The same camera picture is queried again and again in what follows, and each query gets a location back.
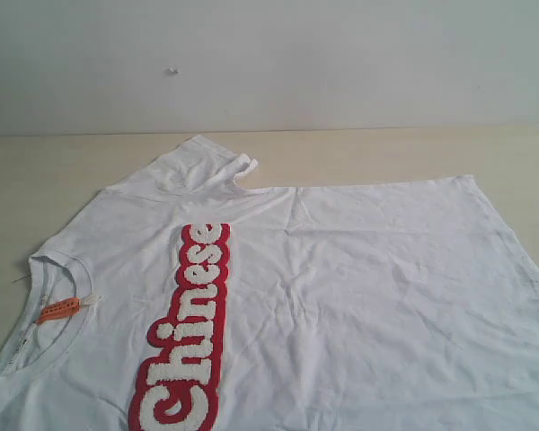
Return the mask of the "white t-shirt red lettering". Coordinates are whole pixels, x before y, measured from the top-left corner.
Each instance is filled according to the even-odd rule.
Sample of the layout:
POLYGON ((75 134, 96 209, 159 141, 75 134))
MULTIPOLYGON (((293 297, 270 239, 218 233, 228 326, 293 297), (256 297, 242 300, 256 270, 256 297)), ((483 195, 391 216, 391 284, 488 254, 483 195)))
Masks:
POLYGON ((256 165, 193 137, 30 257, 0 430, 539 430, 539 268, 472 177, 256 165))

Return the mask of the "orange size tag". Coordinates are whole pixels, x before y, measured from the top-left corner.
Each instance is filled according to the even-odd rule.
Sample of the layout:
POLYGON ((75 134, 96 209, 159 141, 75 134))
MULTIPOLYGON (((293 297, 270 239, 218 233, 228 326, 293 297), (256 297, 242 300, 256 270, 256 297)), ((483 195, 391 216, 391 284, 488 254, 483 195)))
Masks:
POLYGON ((88 295, 84 298, 71 297, 60 302, 47 305, 36 320, 37 325, 46 321, 70 318, 79 313, 83 308, 96 304, 100 300, 99 295, 88 295))

